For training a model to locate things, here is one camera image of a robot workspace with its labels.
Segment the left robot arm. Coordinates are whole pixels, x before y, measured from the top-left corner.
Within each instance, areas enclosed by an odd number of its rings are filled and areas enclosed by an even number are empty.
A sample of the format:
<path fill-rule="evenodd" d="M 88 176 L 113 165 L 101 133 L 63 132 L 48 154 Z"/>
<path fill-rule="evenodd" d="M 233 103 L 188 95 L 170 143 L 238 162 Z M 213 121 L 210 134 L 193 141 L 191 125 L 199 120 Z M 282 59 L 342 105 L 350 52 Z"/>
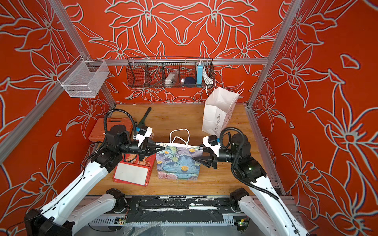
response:
<path fill-rule="evenodd" d="M 107 127 L 107 118 L 114 112 L 125 114 L 131 121 L 132 132 L 124 125 Z M 100 147 L 88 156 L 88 163 L 62 193 L 45 204 L 41 209 L 26 213 L 24 223 L 29 236 L 73 236 L 100 215 L 126 209 L 125 195 L 111 188 L 98 200 L 75 210 L 83 198 L 102 179 L 111 173 L 123 160 L 125 154 L 136 154 L 139 159 L 151 156 L 164 149 L 150 136 L 152 128 L 144 122 L 136 124 L 133 117 L 122 109 L 111 109 L 103 118 L 104 140 Z"/>

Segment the white paper bag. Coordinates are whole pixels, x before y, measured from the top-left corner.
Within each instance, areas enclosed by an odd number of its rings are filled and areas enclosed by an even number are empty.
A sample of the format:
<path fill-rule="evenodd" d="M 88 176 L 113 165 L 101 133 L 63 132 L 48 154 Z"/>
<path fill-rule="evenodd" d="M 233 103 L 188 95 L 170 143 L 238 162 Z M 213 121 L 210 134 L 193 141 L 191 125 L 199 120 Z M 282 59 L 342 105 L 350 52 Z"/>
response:
<path fill-rule="evenodd" d="M 220 137 L 232 117 L 240 94 L 222 87 L 216 88 L 206 99 L 202 131 Z"/>

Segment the floral patterned paper bag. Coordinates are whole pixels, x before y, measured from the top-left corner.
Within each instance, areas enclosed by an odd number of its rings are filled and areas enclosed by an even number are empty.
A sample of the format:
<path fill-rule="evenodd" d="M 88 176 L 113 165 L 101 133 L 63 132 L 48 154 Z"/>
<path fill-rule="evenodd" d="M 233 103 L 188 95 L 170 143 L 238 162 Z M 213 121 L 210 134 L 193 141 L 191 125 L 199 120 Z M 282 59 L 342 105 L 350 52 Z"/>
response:
<path fill-rule="evenodd" d="M 186 140 L 179 136 L 172 136 L 178 131 L 186 131 Z M 195 181 L 199 177 L 201 164 L 194 161 L 193 157 L 202 155 L 203 147 L 191 146 L 190 132 L 182 128 L 173 130 L 169 135 L 168 143 L 157 143 L 164 146 L 165 150 L 157 152 L 156 165 L 159 179 Z"/>

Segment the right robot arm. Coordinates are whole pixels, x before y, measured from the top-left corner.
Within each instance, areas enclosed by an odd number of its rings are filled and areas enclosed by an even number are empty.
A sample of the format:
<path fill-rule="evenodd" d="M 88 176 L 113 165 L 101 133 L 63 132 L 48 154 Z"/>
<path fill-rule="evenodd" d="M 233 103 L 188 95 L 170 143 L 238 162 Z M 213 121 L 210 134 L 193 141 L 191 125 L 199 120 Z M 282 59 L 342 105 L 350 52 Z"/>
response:
<path fill-rule="evenodd" d="M 244 188 L 230 194 L 231 209 L 242 212 L 265 236 L 308 236 L 309 232 L 289 211 L 272 186 L 266 171 L 251 155 L 251 144 L 238 128 L 228 127 L 220 135 L 203 138 L 204 155 L 195 161 L 207 168 L 230 163 L 232 175 L 258 198 L 257 205 Z"/>

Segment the red RICH paper bag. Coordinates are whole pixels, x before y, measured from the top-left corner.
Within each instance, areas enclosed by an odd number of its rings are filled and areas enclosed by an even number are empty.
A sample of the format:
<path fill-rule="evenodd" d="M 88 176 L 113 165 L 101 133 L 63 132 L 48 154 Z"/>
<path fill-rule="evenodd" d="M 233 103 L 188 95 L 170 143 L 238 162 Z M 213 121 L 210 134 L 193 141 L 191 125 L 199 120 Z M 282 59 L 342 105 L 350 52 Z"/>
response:
<path fill-rule="evenodd" d="M 120 162 L 113 176 L 114 182 L 146 187 L 149 184 L 152 167 Z"/>

